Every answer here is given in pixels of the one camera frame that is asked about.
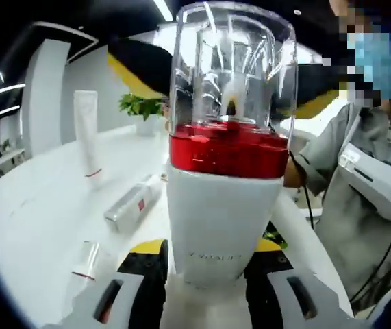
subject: blue face mask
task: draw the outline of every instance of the blue face mask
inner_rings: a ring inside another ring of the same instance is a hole
[[[387,33],[348,34],[347,48],[355,50],[355,65],[364,82],[372,83],[382,99],[391,99],[391,40]]]

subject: wire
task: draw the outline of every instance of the wire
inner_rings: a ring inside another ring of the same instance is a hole
[[[353,302],[353,300],[355,300],[355,298],[356,297],[358,297],[358,295],[367,287],[367,285],[373,280],[373,278],[378,274],[378,271],[379,271],[379,269],[381,268],[381,266],[382,266],[382,264],[384,264],[384,262],[386,261],[386,258],[387,258],[387,256],[388,256],[388,254],[390,253],[390,250],[391,250],[391,242],[390,242],[390,244],[389,244],[389,246],[388,246],[388,248],[387,248],[387,251],[385,252],[385,254],[384,254],[384,256],[383,256],[383,258],[381,259],[381,261],[379,262],[379,264],[378,264],[378,266],[376,267],[376,269],[372,272],[372,274],[368,277],[368,279],[366,280],[366,282],[362,285],[362,287],[357,291],[357,293],[349,300],[350,301],[350,303],[352,303]]]
[[[290,157],[291,157],[292,162],[293,162],[294,165],[296,166],[297,171],[299,172],[300,183],[301,183],[301,185],[303,186],[303,188],[304,188],[304,190],[305,190],[307,209],[308,209],[309,212],[310,212],[311,227],[312,227],[312,229],[314,229],[314,217],[312,216],[310,195],[309,195],[308,192],[307,192],[306,179],[305,179],[305,172],[304,172],[303,168],[297,163],[297,161],[296,161],[296,159],[294,158],[294,156],[292,155],[291,151],[290,151]]]

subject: ceiling light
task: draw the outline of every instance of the ceiling light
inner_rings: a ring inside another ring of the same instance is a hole
[[[13,86],[1,88],[0,89],[0,94],[4,93],[5,91],[9,91],[9,90],[17,89],[17,88],[23,88],[24,86],[26,86],[26,85],[25,84],[15,84]]]
[[[163,18],[167,22],[173,21],[173,15],[171,14],[171,11],[169,10],[168,6],[166,5],[165,0],[154,0],[155,5],[157,8],[159,8],[160,13],[162,14]]]
[[[20,105],[13,106],[11,108],[6,108],[5,110],[0,111],[0,116],[2,114],[8,113],[8,112],[11,112],[11,111],[14,111],[14,110],[18,110],[19,108],[20,108]]]

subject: ceiling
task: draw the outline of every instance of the ceiling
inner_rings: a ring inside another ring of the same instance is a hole
[[[165,23],[153,0],[70,0],[35,1],[23,4],[8,1],[0,12],[0,88],[23,83],[29,60],[45,38],[71,43],[69,56],[90,44],[89,40],[47,27],[33,26],[35,21],[47,21],[79,29],[99,42],[89,51],[105,45],[112,36],[132,36],[151,31]],[[175,17],[178,10],[196,1],[165,0]],[[333,61],[342,57],[345,47],[340,42],[337,21],[329,0],[254,0],[243,1],[272,10],[292,23],[297,40]],[[294,14],[300,10],[301,15]],[[0,95],[0,110],[18,105],[22,89]]]

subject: white tube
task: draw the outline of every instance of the white tube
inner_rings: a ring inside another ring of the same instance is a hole
[[[353,316],[346,290],[326,249],[292,199],[282,190],[271,221],[288,243],[284,253],[295,269],[306,266],[338,295],[340,308]]]
[[[75,132],[84,159],[84,177],[93,188],[99,186],[102,168],[96,152],[98,93],[91,90],[76,90],[73,93]]]

